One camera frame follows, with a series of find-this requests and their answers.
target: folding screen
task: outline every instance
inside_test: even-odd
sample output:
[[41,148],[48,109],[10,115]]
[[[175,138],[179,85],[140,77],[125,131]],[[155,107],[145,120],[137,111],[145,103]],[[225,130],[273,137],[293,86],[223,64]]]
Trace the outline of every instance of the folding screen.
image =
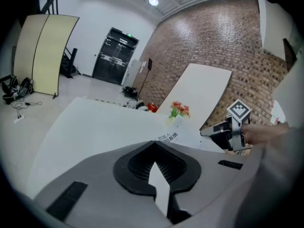
[[14,75],[17,76],[19,83],[26,77],[32,78],[37,43],[47,19],[47,14],[30,15],[24,22],[17,43],[14,63]]
[[172,102],[179,101],[189,107],[187,121],[199,130],[220,101],[230,76],[229,70],[190,63],[157,113],[169,115]]
[[35,92],[58,95],[62,55],[78,19],[66,15],[49,15],[42,29],[34,58]]

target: white paper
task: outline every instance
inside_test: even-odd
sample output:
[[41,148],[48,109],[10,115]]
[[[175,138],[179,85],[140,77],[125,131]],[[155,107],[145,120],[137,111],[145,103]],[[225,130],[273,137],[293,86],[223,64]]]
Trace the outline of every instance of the white paper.
[[143,61],[141,65],[141,69],[139,70],[139,73],[143,71],[144,66],[146,66],[147,61]]
[[188,119],[177,115],[172,126],[168,127],[163,135],[155,137],[156,141],[169,141],[184,145],[190,148],[206,150],[212,152],[223,153],[224,151],[219,148],[210,138],[202,137],[199,130],[194,130]]
[[270,122],[272,124],[276,124],[276,117],[275,116],[271,116]]
[[156,206],[160,209],[164,216],[167,216],[170,185],[167,183],[165,177],[155,162],[151,168],[148,183],[156,188]]
[[282,123],[284,123],[286,121],[286,117],[284,115],[284,112],[280,106],[280,104],[275,100],[274,102],[274,107],[272,108],[271,111],[271,115],[273,117],[275,117],[276,119],[278,118],[278,120]]

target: black slot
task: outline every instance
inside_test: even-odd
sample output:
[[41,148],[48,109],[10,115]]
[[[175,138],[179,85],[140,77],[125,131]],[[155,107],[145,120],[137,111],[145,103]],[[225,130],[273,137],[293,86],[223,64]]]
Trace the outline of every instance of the black slot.
[[74,181],[64,192],[47,208],[47,213],[64,221],[80,196],[86,190],[87,184]]
[[238,169],[238,170],[240,170],[243,166],[243,164],[236,163],[236,162],[231,162],[231,161],[225,161],[225,160],[219,161],[218,164],[224,165],[224,166],[227,166],[227,167],[231,167],[231,168],[234,168],[234,169]]
[[189,214],[187,211],[181,210],[176,201],[175,195],[170,193],[167,218],[172,222],[172,224],[175,225],[190,217],[191,217],[191,214]]
[[201,174],[198,161],[160,141],[150,141],[120,157],[113,167],[115,179],[130,193],[156,197],[156,189],[148,183],[156,162],[170,184],[172,194],[189,191]]

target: floor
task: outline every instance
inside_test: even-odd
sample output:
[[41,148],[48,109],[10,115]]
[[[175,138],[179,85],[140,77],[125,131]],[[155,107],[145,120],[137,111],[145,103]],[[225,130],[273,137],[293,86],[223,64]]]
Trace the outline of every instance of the floor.
[[25,119],[16,124],[13,122],[17,118],[16,110],[11,105],[0,104],[0,160],[12,186],[25,192],[32,163],[46,133],[76,97],[126,104],[129,98],[121,90],[119,85],[86,76],[74,79],[60,76],[58,97],[53,100],[51,95],[29,95],[26,102],[41,101],[42,105],[21,110]]

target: flower bouquet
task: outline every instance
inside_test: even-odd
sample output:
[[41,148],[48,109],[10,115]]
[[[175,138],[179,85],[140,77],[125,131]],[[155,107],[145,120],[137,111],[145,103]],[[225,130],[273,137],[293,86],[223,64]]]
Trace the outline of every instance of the flower bouquet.
[[172,102],[172,105],[170,106],[170,108],[172,108],[172,111],[171,111],[171,115],[169,116],[169,118],[176,117],[177,115],[181,115],[182,117],[186,116],[186,117],[190,118],[188,106],[183,105],[182,103],[180,103],[178,101],[174,101],[174,102]]

